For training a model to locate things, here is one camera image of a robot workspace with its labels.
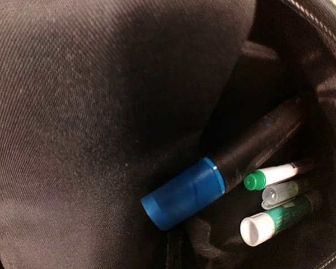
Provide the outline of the blue black marker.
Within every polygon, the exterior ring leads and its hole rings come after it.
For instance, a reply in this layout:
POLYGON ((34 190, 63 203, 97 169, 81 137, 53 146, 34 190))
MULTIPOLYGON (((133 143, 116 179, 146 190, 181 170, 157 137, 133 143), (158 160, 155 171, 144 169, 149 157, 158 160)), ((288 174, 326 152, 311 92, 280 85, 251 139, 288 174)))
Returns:
POLYGON ((167 231, 230 192, 274 155, 304 124, 300 98, 284 101, 234 143, 209 154, 141 199, 153 223, 167 231))

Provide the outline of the black student backpack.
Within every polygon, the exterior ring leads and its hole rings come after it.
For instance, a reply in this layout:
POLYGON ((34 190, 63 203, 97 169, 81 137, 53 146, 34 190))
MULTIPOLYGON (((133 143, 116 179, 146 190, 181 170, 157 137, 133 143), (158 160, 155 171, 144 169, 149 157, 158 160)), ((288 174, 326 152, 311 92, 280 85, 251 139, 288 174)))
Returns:
POLYGON ((0 268, 336 268, 331 1, 0 1, 0 268), (313 215, 252 248, 242 184, 164 232, 141 198, 291 96, 313 215))

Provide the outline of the black green marker pen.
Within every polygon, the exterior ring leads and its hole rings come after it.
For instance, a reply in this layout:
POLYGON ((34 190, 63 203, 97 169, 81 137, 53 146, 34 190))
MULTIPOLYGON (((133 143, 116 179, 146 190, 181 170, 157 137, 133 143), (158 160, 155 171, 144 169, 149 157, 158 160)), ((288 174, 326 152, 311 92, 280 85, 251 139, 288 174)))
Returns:
POLYGON ((261 191, 265 187, 287 181, 297 175, 312 171, 317 163, 305 159, 279 166, 257 169, 244 179, 244 187, 248 191, 261 191))

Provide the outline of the black white pen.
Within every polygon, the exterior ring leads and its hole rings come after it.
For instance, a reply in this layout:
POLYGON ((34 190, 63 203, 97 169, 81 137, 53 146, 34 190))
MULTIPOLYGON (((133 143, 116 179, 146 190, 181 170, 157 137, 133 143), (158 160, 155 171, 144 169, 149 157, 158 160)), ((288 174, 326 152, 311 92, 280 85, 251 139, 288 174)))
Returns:
POLYGON ((292 201, 296 196, 310 191, 318 185, 315 179, 309 178, 288 180, 279 184, 269 185, 262 193, 261 206, 264 210, 273 209, 292 201))

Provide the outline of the white green glue stick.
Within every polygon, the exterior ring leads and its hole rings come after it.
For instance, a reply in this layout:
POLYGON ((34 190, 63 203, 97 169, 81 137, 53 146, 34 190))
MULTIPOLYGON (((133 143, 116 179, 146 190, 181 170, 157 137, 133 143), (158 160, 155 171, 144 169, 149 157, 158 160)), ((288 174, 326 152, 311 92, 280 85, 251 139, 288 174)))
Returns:
POLYGON ((322 199, 319 191, 309 191, 271 210, 246 217, 240 223, 240 235, 245 244, 256 247, 318 210, 322 199))

